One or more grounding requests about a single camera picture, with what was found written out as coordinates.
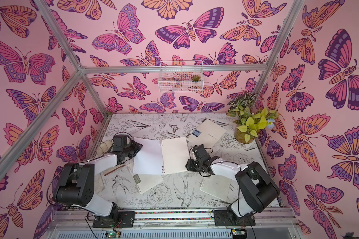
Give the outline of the white spiral notebook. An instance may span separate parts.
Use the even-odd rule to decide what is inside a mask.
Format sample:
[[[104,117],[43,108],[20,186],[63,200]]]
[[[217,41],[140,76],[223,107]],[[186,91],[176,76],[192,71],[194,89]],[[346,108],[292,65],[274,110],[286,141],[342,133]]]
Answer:
[[[166,175],[187,171],[189,150],[185,137],[153,140],[135,138],[142,144],[134,157],[133,172],[146,175]]]

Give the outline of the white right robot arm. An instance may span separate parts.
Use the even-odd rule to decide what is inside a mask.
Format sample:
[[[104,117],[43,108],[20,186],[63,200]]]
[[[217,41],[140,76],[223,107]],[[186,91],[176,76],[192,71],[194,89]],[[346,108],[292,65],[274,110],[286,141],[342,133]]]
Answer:
[[[210,186],[212,192],[229,189],[232,181],[238,184],[237,199],[227,207],[227,212],[235,217],[262,212],[280,194],[271,176],[255,161],[238,164],[218,156],[211,157],[203,144],[191,148],[190,153],[186,169],[204,177],[204,185]]]

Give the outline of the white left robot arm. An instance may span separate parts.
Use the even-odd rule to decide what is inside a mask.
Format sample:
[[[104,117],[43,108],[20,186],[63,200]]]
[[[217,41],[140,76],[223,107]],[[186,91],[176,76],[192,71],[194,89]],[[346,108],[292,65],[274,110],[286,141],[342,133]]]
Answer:
[[[93,213],[97,217],[115,217],[117,205],[95,192],[95,177],[110,168],[124,165],[143,148],[128,134],[116,134],[103,155],[84,163],[68,163],[59,174],[53,200],[67,207]]]

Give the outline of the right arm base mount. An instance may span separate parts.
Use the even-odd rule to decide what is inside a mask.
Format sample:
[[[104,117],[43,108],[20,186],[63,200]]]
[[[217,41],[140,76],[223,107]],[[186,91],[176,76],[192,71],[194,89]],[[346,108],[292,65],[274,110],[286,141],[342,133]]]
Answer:
[[[256,222],[252,214],[245,217],[238,217],[228,210],[212,210],[210,216],[214,219],[217,227],[238,227],[238,226],[255,226]]]

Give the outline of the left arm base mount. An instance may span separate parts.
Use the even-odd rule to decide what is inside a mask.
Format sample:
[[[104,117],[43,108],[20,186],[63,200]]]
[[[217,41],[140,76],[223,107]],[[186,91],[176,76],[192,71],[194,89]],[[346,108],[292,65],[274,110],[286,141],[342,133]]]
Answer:
[[[135,221],[135,211],[111,212],[107,217],[95,216],[93,228],[132,228]]]

